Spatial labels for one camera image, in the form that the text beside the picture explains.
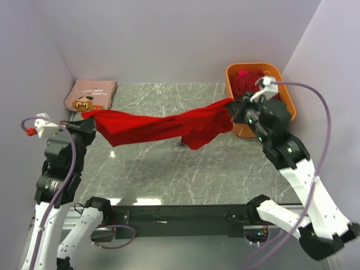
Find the bright red t-shirt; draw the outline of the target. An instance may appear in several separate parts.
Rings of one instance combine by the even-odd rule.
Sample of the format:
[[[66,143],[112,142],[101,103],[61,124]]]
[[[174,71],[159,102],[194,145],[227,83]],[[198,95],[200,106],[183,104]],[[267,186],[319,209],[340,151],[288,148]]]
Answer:
[[[181,137],[181,142],[198,150],[222,133],[233,128],[226,105],[232,99],[212,103],[178,115],[154,117],[133,115],[115,110],[94,110],[82,113],[93,118],[96,129],[113,147],[133,143],[161,141]]]

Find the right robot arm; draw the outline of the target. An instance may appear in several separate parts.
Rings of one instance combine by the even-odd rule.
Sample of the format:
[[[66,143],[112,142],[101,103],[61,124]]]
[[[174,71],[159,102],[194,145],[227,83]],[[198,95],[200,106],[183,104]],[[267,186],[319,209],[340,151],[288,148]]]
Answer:
[[[336,206],[318,175],[308,150],[289,130],[291,114],[279,100],[250,97],[227,106],[231,120],[245,124],[260,140],[263,153],[289,182],[304,206],[303,214],[259,195],[248,202],[247,219],[277,225],[299,240],[314,260],[325,259],[359,237],[359,224],[352,223]]]

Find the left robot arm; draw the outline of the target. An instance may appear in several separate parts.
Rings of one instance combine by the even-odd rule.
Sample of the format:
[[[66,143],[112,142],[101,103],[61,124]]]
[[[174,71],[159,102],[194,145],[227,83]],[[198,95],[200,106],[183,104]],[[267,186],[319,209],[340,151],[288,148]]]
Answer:
[[[23,269],[74,269],[76,253],[98,226],[113,221],[108,199],[91,197],[79,220],[62,240],[66,216],[81,182],[84,158],[95,136],[93,119],[52,123],[36,116],[29,136],[46,138],[45,161],[35,193],[35,221]]]

